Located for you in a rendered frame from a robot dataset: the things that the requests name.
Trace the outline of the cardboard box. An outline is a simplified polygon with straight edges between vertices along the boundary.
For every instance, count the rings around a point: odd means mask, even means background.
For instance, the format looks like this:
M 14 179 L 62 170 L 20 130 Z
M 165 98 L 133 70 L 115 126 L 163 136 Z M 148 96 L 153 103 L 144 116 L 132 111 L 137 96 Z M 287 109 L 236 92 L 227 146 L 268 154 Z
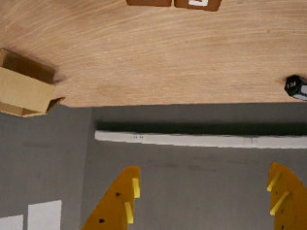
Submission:
M 51 100 L 56 88 L 52 85 L 54 72 L 45 65 L 0 49 L 0 112 L 23 117 L 46 115 L 65 99 L 64 96 Z

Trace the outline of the brown cube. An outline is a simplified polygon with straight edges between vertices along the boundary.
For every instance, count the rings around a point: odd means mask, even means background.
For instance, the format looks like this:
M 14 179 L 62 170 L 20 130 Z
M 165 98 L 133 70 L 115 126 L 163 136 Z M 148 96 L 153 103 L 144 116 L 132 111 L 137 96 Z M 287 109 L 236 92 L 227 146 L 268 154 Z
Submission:
M 222 0 L 174 0 L 175 8 L 217 12 Z
M 172 0 L 126 0 L 128 6 L 171 7 Z

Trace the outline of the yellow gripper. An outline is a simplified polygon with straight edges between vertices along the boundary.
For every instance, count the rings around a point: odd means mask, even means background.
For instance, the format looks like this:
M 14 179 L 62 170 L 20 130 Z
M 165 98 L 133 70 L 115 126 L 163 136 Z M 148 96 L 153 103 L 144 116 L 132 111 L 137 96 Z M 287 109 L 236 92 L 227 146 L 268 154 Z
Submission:
M 274 230 L 307 230 L 307 188 L 285 165 L 273 162 L 267 190 Z M 81 230 L 128 230 L 134 198 L 140 197 L 140 167 L 126 167 L 111 184 Z

